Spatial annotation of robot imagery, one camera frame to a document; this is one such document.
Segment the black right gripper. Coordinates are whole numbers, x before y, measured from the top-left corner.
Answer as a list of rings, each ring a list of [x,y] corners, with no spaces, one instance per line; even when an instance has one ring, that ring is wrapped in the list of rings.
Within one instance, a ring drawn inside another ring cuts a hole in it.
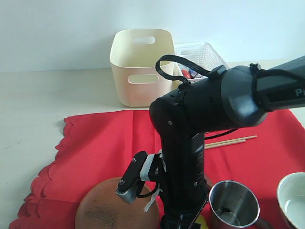
[[[208,203],[204,180],[204,134],[160,135],[166,169],[161,187],[161,229],[193,229]]]

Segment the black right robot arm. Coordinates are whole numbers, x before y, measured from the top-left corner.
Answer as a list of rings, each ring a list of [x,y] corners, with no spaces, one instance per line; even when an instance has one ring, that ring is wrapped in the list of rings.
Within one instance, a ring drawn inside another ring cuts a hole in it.
[[[304,107],[304,57],[272,69],[258,64],[227,69],[221,65],[208,71],[176,55],[160,61],[183,64],[203,79],[191,83],[182,76],[159,75],[181,83],[177,89],[157,98],[150,106],[151,122],[160,135],[164,169],[161,200],[163,229],[189,229],[207,201],[204,179],[205,133],[233,130],[261,124],[268,112]]]

